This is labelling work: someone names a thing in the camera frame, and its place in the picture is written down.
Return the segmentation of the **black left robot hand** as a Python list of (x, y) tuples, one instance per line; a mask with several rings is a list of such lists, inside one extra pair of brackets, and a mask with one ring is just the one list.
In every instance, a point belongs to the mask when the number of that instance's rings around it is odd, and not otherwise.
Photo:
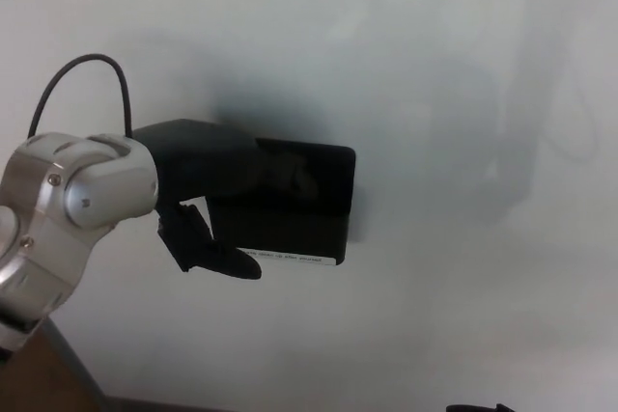
[(260, 186), (297, 199), (318, 195), (302, 157), (269, 153), (254, 137), (228, 125), (179, 119), (137, 128), (132, 138), (153, 157), (157, 232), (184, 272), (201, 267), (244, 280), (262, 277), (260, 265), (214, 238), (197, 207), (186, 201), (241, 195)]

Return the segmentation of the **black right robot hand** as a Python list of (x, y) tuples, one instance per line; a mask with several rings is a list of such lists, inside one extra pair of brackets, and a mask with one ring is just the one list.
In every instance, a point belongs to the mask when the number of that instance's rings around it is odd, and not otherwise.
[(515, 412), (508, 406), (498, 403), (494, 407), (472, 405), (472, 404), (451, 404), (445, 408), (446, 412)]

